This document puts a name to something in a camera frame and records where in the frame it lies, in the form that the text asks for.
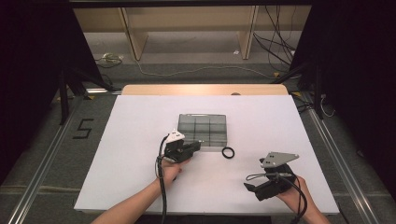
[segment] rubber ring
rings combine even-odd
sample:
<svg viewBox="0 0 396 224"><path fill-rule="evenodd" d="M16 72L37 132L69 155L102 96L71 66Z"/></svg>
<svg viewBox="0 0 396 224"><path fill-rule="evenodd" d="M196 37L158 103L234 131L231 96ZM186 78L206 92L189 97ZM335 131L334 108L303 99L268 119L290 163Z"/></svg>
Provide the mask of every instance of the rubber ring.
<svg viewBox="0 0 396 224"><path fill-rule="evenodd" d="M231 152L233 153L233 155L232 155L232 156L227 156L227 155L224 153L224 150L226 150L226 149L230 149ZM223 150L221 151L221 154L223 154L223 157L226 158L226 159L232 159L233 156L235 155L235 151L234 151L231 147L224 147Z"/></svg>

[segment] white tabletop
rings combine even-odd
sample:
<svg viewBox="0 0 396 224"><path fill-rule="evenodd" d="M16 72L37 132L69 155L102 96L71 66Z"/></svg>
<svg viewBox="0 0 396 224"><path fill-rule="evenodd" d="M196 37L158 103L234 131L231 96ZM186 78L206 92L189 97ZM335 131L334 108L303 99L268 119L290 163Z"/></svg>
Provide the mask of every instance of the white tabletop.
<svg viewBox="0 0 396 224"><path fill-rule="evenodd" d="M228 146L235 156L226 160L220 152L195 152L166 192L168 214L291 213L278 198L259 202L244 186L247 175L264 173L259 159L271 151L298 154L288 165L305 178L320 211L339 212L288 95L118 96L75 209L107 210L154 180L160 143L177 127L179 114L226 115ZM162 210L160 197L147 211Z"/></svg>

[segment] hand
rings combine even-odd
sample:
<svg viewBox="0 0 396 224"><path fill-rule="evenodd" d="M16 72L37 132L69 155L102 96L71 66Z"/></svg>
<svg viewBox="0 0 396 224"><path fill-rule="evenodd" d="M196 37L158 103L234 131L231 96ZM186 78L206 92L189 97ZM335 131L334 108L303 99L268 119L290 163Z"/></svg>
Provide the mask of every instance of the hand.
<svg viewBox="0 0 396 224"><path fill-rule="evenodd" d="M297 187L300 187L300 190L305 195L307 201L307 209L303 216L304 220L307 223L330 223L329 220L321 214L321 212L318 210L317 206L315 205L314 200L312 199L312 196L309 193L308 186L306 185L305 180L302 177L297 176L296 180L294 181L294 184ZM304 208L304 201L303 199L300 200L300 193L295 188L291 188L286 192L280 193L276 195L276 197L282 200L294 213L298 212L299 202L300 202L300 212Z"/></svg>
<svg viewBox="0 0 396 224"><path fill-rule="evenodd" d="M163 160L162 168L163 168L163 182L166 187L169 187L174 179L180 174L183 170L182 167L187 164L191 159L183 161L181 163L172 163L170 161Z"/></svg>

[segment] electrical cord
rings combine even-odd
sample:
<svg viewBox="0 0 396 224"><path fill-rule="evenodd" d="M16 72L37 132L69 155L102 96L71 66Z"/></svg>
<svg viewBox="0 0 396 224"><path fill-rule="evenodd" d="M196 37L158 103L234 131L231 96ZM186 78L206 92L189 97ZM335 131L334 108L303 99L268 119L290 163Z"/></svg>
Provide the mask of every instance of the electrical cord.
<svg viewBox="0 0 396 224"><path fill-rule="evenodd" d="M278 177L281 178L282 180L286 181L287 183L289 183L292 187L294 187L300 193L300 198L303 198L303 201L304 201L303 211L300 212L300 208L299 208L299 211L297 213L297 217L295 217L294 220L292 220L291 223L290 223L290 224L296 224L304 216L304 214L306 212L306 209L308 208L308 201L306 200L306 197L305 197L303 191L299 187L297 187L294 183L292 183L287 178L285 178L285 177L283 177L281 175L279 175Z"/></svg>
<svg viewBox="0 0 396 224"><path fill-rule="evenodd" d="M300 97L298 97L296 94L294 94L294 93L292 93L292 92L290 92L289 94L293 97L293 99L295 99L295 100L297 100L297 101L303 103L302 105L298 105L298 106L297 106L297 110L298 110L299 114L304 113L304 112L305 112L306 110L308 110L308 109L314 108L314 105L315 105L315 104L300 99Z"/></svg>
<svg viewBox="0 0 396 224"><path fill-rule="evenodd" d="M334 116L335 110L333 110L331 114L328 114L328 113L324 110L324 108L323 108L323 101L324 101L324 98L326 98L326 96L322 97L322 99L320 100L320 108L322 109L323 114L326 115L326 117L331 118L332 116Z"/></svg>
<svg viewBox="0 0 396 224"><path fill-rule="evenodd" d="M112 85L113 85L113 82L111 81L111 79L110 79L110 77L109 77L108 75L106 75L106 74L102 74L102 77L105 77L105 78L107 79L107 81L108 81L108 85L110 85L110 86L112 86Z"/></svg>
<svg viewBox="0 0 396 224"><path fill-rule="evenodd" d="M341 216L344 218L344 221L346 222L346 224L349 224L349 220L347 219L347 216L345 215L345 213L341 209L341 205L340 205L339 202L337 202L337 206L338 206L338 210L340 210Z"/></svg>
<svg viewBox="0 0 396 224"><path fill-rule="evenodd" d="M160 179L160 186L161 186L161 194L163 196L163 218L162 218L162 224L165 223L165 219L166 219L166 191L165 191L165 184L163 182L163 167L162 167L162 162L163 162L163 155L162 155L162 151L163 151L163 142L166 140L168 136L166 135L163 140L161 141L161 145L160 145L160 151L158 153L158 157L156 160L156 164L157 164L157 169L156 169L156 176Z"/></svg>
<svg viewBox="0 0 396 224"><path fill-rule="evenodd" d="M298 223L300 221L300 219L304 216L306 209L308 208L308 202L306 200L305 194L300 189L300 181L299 181L297 175L289 174L289 175L293 175L296 177L299 187L297 187L294 183L289 181L287 178L283 177L280 173L248 175L246 177L246 181L249 181L249 180L252 180L252 179L255 179L258 177L262 177L262 176L268 176L268 175L274 175L274 176L276 176L276 178L280 178L280 179L284 180L286 183L290 184L293 188L295 188L299 192L300 197L299 197L299 206L298 206L298 210L297 210L297 216L291 221L290 224ZM303 210L300 212L301 199L303 199L303 201L304 201L304 207L303 207Z"/></svg>
<svg viewBox="0 0 396 224"><path fill-rule="evenodd" d="M279 46L284 46L283 44L281 44L281 43L279 43L279 42L276 42L275 40L270 40L270 39L267 39L267 38L264 38L264 37L262 37L262 36L259 36L259 35L257 35L256 33L253 33L256 37L258 37L259 39L262 39L262 40L265 40L265 41L268 41L268 42L273 42L273 44L276 44L276 45L279 45ZM294 47L292 47L292 46L285 46L286 48L288 48L288 49L291 49L291 50L296 50L296 48L294 48Z"/></svg>
<svg viewBox="0 0 396 224"><path fill-rule="evenodd" d="M102 56L102 58L95 59L95 60L97 62L105 61L106 63L109 63L109 62L112 63L112 65L110 65L110 66L103 66L101 63L97 63L96 64L96 65L98 65L99 67L102 67L102 68L112 68L112 67L115 67L115 66L117 66L117 65L122 63L122 59L120 58L120 56L117 56L117 55L112 54L112 53L106 53L106 54L104 54Z"/></svg>
<svg viewBox="0 0 396 224"><path fill-rule="evenodd" d="M154 76L154 77L172 77L172 76L179 75L179 74L195 73L195 72L198 72L198 71L201 71L201 70L205 70L205 69L232 69L232 68L234 68L234 69L242 69L242 70L245 70L245 71L253 72L253 73L259 74L260 76L263 76L263 77L266 77L266 78L276 79L275 77L267 76L267 75L265 75L263 73L255 71L253 69L239 67L239 66L206 66L206 67L201 67L201 68L194 69L194 70L175 72L175 73L171 73L171 74L156 74L156 73L144 72L140 62L138 62L138 61L135 61L135 62L139 66L140 72L143 75Z"/></svg>
<svg viewBox="0 0 396 224"><path fill-rule="evenodd" d="M273 34L273 39L272 39L272 41L274 40L275 34L277 34L277 36L279 37L280 42L281 42L281 44L282 44L283 50L284 50L286 56L288 57L289 62L291 62L293 56L292 56L292 54L291 54L291 52L290 52L290 49L289 49L289 48L285 48L285 46L291 47L291 45L289 45L289 44L283 39L283 37L282 37L282 35L280 34L280 31L279 31L279 14L280 14L280 6L276 6L276 23L274 22L274 20L273 20L271 14L269 13L268 7L265 7L265 11L267 12L268 17L270 18L271 23L273 24L274 29L275 29L275 30L274 30L274 34Z"/></svg>
<svg viewBox="0 0 396 224"><path fill-rule="evenodd" d="M270 48L265 47L264 44L259 40L259 38L258 38L258 36L256 35L256 33L253 33L253 36L254 36L254 38L256 39L256 41L259 43L260 47L262 47L263 49L265 49L265 51L267 51L269 54L273 55L274 57L278 58L282 63L285 63L285 64L287 64L287 65L290 65L290 63L286 62L285 60L283 60L282 58L280 58L279 56L277 56L275 53L273 53L273 52L270 50L271 46L270 46Z"/></svg>

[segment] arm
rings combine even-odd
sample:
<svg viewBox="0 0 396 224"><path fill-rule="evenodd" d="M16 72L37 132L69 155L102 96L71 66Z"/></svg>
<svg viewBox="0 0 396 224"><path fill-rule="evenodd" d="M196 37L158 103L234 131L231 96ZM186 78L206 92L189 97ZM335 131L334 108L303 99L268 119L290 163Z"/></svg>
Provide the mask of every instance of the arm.
<svg viewBox="0 0 396 224"><path fill-rule="evenodd" d="M315 205L314 200L312 199L312 196L309 193L308 186L306 185L305 180L300 176L297 176L297 178L300 181L300 189L303 191L308 203L303 219L308 224L313 224L313 223L330 224L329 219L323 216L323 214L319 211L319 209ZM295 188L291 188L284 193L280 193L276 197L282 200L291 209L291 211L297 213L300 193ZM303 201L301 201L300 207L301 209L304 207Z"/></svg>
<svg viewBox="0 0 396 224"><path fill-rule="evenodd" d="M189 161L184 161L182 163L163 161L163 182L166 188L169 188L172 185L177 174L182 171L182 166L187 162ZM135 223L160 195L160 179L156 178L151 184L137 192L135 195L105 211L93 222L93 224Z"/></svg>

